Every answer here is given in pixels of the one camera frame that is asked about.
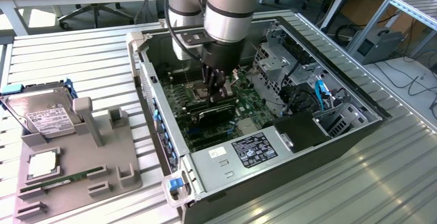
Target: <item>white sticker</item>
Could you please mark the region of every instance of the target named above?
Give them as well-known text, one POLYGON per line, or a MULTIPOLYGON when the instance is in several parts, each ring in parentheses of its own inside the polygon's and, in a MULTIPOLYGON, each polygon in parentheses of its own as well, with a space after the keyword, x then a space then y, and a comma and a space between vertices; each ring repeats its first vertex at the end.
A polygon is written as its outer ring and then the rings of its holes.
POLYGON ((28 113, 25 117, 32 122, 41 135, 48 135, 73 128, 73 123, 62 107, 28 113))
POLYGON ((211 158, 215 158, 217 156, 221 156, 225 154, 224 147, 219 147, 211 151, 208 151, 211 158))

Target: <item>green circuit board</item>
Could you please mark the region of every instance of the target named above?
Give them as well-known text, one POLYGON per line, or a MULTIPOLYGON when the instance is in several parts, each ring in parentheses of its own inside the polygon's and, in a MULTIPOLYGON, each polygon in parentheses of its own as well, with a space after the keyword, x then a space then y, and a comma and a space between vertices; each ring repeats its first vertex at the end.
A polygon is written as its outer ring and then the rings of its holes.
POLYGON ((236 81, 233 76, 229 78, 229 83, 235 81, 231 85, 232 97, 209 107, 231 107, 232 112, 228 112, 232 115, 229 119, 219 124, 213 123, 211 126, 203 127, 192 121, 195 113, 209 109, 204 106, 207 89, 201 86, 201 80, 188 80, 185 78, 185 81, 177 84, 172 84, 169 80, 161 82, 177 126, 192 152, 244 135, 243 130, 237 127, 237 121, 249 118, 252 128, 259 129, 265 122, 273 119, 260 96, 249 87, 249 80, 244 77, 241 71, 237 71, 236 75, 239 78, 236 81))

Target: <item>hard drive label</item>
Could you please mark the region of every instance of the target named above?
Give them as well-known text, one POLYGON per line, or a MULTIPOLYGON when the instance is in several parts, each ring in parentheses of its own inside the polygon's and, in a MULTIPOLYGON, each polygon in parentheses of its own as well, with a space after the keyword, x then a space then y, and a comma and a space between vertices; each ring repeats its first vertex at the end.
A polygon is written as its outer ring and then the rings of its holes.
POLYGON ((28 113, 25 117, 28 121, 32 122, 41 135, 48 135, 73 128, 73 123, 62 107, 28 113))
POLYGON ((277 156, 263 133, 232 142, 232 147, 245 168, 277 156))

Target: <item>chair wheel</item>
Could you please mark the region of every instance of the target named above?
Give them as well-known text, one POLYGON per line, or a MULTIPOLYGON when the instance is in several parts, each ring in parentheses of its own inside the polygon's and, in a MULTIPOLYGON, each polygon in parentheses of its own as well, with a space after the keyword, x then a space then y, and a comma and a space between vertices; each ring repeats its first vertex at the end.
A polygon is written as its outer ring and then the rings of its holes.
POLYGON ((68 29, 69 26, 68 26, 66 22, 58 22, 58 27, 65 30, 65 29, 68 29))

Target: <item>aluminum profile table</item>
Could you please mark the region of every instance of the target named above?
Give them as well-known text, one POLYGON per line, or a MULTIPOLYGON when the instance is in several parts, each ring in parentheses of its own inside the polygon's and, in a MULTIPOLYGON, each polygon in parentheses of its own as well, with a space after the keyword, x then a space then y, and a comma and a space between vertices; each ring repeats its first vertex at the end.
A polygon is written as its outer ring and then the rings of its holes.
MULTIPOLYGON (((416 54, 429 40, 434 37, 437 31, 437 0, 384 0, 380 4, 367 26, 362 30, 356 40, 354 40, 352 44, 347 46, 347 52, 354 53, 370 30, 376 25, 378 20, 380 19, 382 15, 386 13, 387 7, 392 5, 400 12, 406 13, 411 16, 415 20, 422 22, 426 26, 433 29, 433 32, 427 35, 423 41, 418 44, 418 46, 411 51, 411 56, 416 54)), ((394 17, 386 24, 386 26, 391 26, 396 17, 394 17)))
MULTIPOLYGON (((282 16, 392 115, 390 121, 335 161, 253 199, 209 223, 431 223, 437 220, 437 137, 370 72, 299 14, 282 16)), ((6 48, 8 83, 68 75, 94 114, 121 106, 129 113, 143 187, 41 223, 179 223, 160 189, 161 171, 133 92, 124 34, 160 27, 97 29, 17 37, 6 48)), ((0 223, 12 223, 18 125, 0 121, 0 223)))

